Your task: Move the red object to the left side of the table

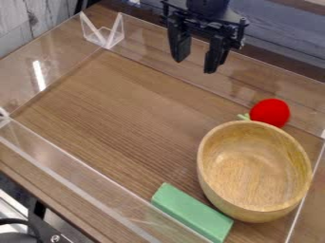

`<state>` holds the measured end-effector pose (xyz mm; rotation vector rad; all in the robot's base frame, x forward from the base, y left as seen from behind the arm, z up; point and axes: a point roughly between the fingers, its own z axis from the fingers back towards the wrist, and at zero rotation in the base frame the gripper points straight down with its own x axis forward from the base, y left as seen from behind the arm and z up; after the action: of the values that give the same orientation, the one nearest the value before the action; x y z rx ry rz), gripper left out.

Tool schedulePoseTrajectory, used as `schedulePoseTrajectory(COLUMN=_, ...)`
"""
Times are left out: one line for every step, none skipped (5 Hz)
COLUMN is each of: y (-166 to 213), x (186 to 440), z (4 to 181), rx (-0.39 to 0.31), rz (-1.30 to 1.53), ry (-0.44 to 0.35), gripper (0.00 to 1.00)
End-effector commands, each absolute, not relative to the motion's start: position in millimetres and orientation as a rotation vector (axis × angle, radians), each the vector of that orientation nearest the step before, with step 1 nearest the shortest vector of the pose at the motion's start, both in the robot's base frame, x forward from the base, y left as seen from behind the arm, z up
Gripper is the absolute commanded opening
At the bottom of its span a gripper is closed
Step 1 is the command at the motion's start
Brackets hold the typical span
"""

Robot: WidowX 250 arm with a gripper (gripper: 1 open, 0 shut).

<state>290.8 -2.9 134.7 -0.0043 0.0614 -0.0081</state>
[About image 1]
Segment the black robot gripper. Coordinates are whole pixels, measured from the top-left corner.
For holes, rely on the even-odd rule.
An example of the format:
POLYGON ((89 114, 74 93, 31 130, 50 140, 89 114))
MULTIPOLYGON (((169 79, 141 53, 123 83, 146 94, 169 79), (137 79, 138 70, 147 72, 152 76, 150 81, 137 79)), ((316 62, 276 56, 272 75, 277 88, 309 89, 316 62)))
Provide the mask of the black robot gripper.
POLYGON ((225 64, 230 48, 244 47, 249 20, 230 8, 230 0, 162 0, 162 21, 173 59, 181 63, 190 54, 192 33, 210 39, 205 72, 225 64))

